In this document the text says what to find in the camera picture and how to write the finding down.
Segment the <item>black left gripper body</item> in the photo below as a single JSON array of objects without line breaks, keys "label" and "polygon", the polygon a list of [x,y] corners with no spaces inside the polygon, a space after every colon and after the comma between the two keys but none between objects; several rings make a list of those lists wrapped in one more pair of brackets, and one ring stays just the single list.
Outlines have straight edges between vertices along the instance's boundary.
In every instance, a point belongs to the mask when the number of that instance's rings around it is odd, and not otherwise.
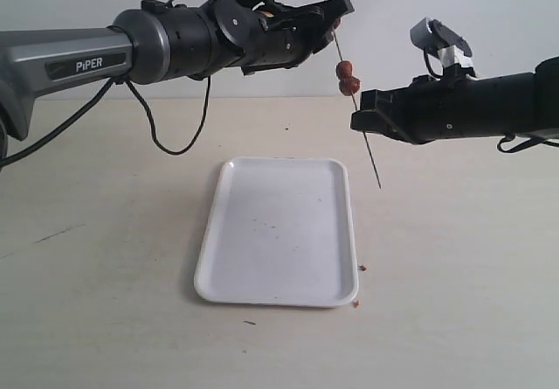
[{"label": "black left gripper body", "polygon": [[268,29],[261,7],[276,0],[216,0],[213,16],[243,73],[299,66],[313,54],[307,48],[312,29]]}]

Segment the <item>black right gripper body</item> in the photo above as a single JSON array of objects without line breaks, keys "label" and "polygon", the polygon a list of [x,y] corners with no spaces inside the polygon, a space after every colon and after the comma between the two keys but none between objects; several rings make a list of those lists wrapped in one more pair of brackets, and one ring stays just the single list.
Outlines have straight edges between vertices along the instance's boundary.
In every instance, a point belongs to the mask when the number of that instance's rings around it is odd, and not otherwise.
[{"label": "black right gripper body", "polygon": [[414,140],[396,140],[399,142],[427,144],[438,140],[465,139],[469,135],[451,100],[471,81],[470,76],[442,80],[419,76],[407,87],[391,89],[393,106],[377,112],[388,116],[415,137]]}]

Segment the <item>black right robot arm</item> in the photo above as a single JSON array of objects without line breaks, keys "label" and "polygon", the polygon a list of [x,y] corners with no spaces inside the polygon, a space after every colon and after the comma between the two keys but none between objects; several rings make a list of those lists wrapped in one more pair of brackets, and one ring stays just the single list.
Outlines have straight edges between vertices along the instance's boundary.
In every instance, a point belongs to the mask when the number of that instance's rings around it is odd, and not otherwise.
[{"label": "black right robot arm", "polygon": [[454,65],[440,79],[425,74],[407,87],[363,91],[350,127],[413,145],[481,137],[555,140],[558,60],[547,59],[533,72],[486,79]]}]

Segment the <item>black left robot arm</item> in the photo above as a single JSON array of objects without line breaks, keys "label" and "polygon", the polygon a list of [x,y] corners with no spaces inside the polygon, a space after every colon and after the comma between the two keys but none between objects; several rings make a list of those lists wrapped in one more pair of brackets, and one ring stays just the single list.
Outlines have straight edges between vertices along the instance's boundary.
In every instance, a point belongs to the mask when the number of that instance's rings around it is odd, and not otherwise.
[{"label": "black left robot arm", "polygon": [[8,141],[29,134],[35,101],[100,82],[102,98],[125,84],[135,91],[186,77],[210,81],[218,71],[243,74],[291,69],[334,39],[350,0],[291,6],[277,0],[144,0],[106,27],[5,31],[1,35],[1,164],[9,166],[43,148],[45,136],[15,154]]}]

